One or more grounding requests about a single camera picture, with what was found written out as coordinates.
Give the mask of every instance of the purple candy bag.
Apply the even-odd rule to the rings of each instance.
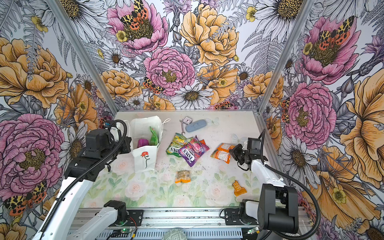
[[[203,155],[209,147],[201,143],[197,136],[195,136],[190,142],[179,149],[179,154],[187,161],[188,165],[192,167],[196,161]]]

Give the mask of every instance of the orange peony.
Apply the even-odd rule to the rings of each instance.
[[[230,92],[235,92],[236,83],[240,83],[240,78],[237,75],[237,68],[229,70],[229,68],[220,68],[215,65],[202,67],[196,74],[200,82],[208,82],[206,89],[212,88],[213,95],[211,105],[224,101],[231,95]]]
[[[142,94],[139,81],[123,71],[105,71],[101,74],[101,79],[104,81],[113,99],[115,99],[116,96],[120,96],[129,100],[131,97]],[[99,90],[97,90],[96,93],[99,98],[104,99]]]
[[[149,103],[144,103],[144,109],[175,109],[173,104],[166,98],[160,98],[154,95],[152,98],[149,98]]]
[[[279,150],[281,144],[281,119],[272,116],[266,120],[266,127],[268,129],[269,135],[272,138],[273,145],[275,146],[276,151]]]
[[[266,88],[268,87],[269,81],[271,81],[272,71],[267,72],[266,74],[261,73],[258,76],[250,78],[251,84],[248,84],[244,87],[244,96],[256,98],[262,96],[265,93]],[[279,81],[276,84],[276,87],[273,89],[273,93],[269,101],[272,106],[275,108],[280,104],[281,99],[283,98],[283,85],[284,79],[282,76],[279,77]]]
[[[345,152],[353,157],[353,168],[362,181],[380,188],[384,180],[384,69],[355,85],[355,104],[348,110],[357,115],[352,131],[340,136]]]
[[[48,49],[38,46],[40,52],[29,80],[28,47],[21,39],[10,43],[0,38],[0,96],[11,96],[8,104],[18,102],[23,94],[34,96],[43,103],[43,108],[49,108],[68,93],[67,73]]]
[[[60,98],[54,113],[58,125],[73,126],[76,130],[81,122],[88,124],[88,130],[98,128],[96,105],[92,98],[86,94],[84,88],[76,85],[76,90],[71,87],[70,97]]]
[[[4,240],[25,240],[26,227],[15,223],[12,228],[7,223],[0,223],[0,239]]]
[[[185,45],[199,49],[200,63],[224,66],[236,55],[239,32],[232,28],[224,31],[219,37],[212,35],[227,23],[227,17],[218,15],[209,5],[204,7],[204,4],[200,4],[197,16],[191,11],[184,15],[180,34],[188,40]]]
[[[320,164],[315,171],[320,178],[320,184],[317,189],[310,185],[311,192],[316,197],[324,217],[332,221],[337,215],[337,227],[345,228],[355,218],[361,218],[362,225],[358,229],[361,234],[369,228],[369,220],[380,218],[380,211],[375,210],[376,205],[363,196],[366,192],[361,183],[353,181],[357,173],[353,169],[353,163],[336,146],[323,146],[321,149]],[[306,192],[302,194],[313,206],[309,195]],[[369,194],[372,196],[374,192],[369,190]]]

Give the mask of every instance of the white daisy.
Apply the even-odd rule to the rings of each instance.
[[[79,129],[75,132],[72,126],[68,129],[69,142],[63,142],[60,145],[60,162],[58,167],[63,166],[63,173],[73,158],[77,157],[80,150],[85,147],[85,134],[88,132],[88,124],[80,123]]]
[[[131,106],[134,109],[143,109],[144,107],[144,100],[139,98],[138,96],[132,97],[128,100],[129,106]]]
[[[255,6],[257,12],[254,17],[260,22],[256,32],[264,31],[263,38],[271,33],[271,39],[277,38],[278,42],[282,43],[291,32],[302,3],[303,0],[258,0]],[[318,7],[317,5],[313,6],[316,8],[312,11],[313,15],[320,13],[317,10]]]
[[[361,17],[364,10],[367,12],[372,11],[376,5],[377,0],[327,0],[323,5],[325,10],[323,16],[330,16],[333,21],[343,21],[350,16]]]
[[[241,81],[248,81],[254,74],[250,67],[239,67],[239,71],[237,72]]]
[[[104,17],[104,1],[100,0],[60,0],[65,12],[72,20],[80,38],[89,43],[95,39],[102,39],[101,32],[105,31],[104,23],[108,19]],[[52,26],[57,38],[61,39],[63,29],[48,7],[46,0],[30,0],[29,5],[34,9],[35,15],[41,18],[42,24]]]
[[[317,189],[318,184],[320,184],[320,179],[312,170],[311,165],[317,165],[318,160],[315,156],[307,154],[306,151],[307,146],[304,142],[301,142],[299,138],[295,138],[293,135],[292,139],[284,136],[278,155],[281,158],[284,171],[286,171],[289,176],[309,187],[305,180],[305,177],[307,177],[312,187]],[[293,185],[296,189],[302,191],[298,185]]]
[[[124,62],[121,51],[117,48],[108,49],[104,52],[104,60],[114,68],[120,67]]]
[[[175,91],[177,93],[170,101],[177,109],[204,109],[210,104],[211,98],[208,96],[213,95],[212,89],[202,90],[203,84],[196,84],[193,88],[186,85],[184,88]]]
[[[291,70],[291,68],[295,65],[296,60],[297,60],[297,56],[294,53],[291,53],[291,55],[289,56],[283,68],[284,72],[288,73]]]
[[[265,119],[270,118],[272,116],[272,113],[273,113],[273,106],[270,102],[267,102],[267,104],[265,105],[265,109],[263,111],[264,118]]]
[[[78,82],[85,90],[88,90],[89,92],[93,92],[94,90],[96,90],[96,86],[94,85],[93,80],[89,75],[84,74],[83,76],[81,76]]]
[[[360,240],[376,240],[384,238],[384,220],[380,218],[377,220],[375,217],[369,221],[369,229],[367,229],[361,236]]]

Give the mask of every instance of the orange snack packet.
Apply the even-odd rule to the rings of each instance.
[[[231,159],[231,154],[229,154],[229,150],[234,148],[235,145],[231,145],[228,143],[221,143],[217,149],[211,154],[211,157],[223,160],[227,164],[229,164],[229,161]]]
[[[190,182],[190,181],[191,181],[191,177],[189,176],[188,170],[183,170],[183,171],[177,172],[177,175],[175,178],[175,183],[179,183],[179,182],[186,183],[186,182]]]

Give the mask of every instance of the purple object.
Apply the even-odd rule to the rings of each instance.
[[[138,143],[137,143],[137,148],[139,147],[143,147],[143,146],[148,146],[149,145],[149,141],[147,139],[139,139]]]

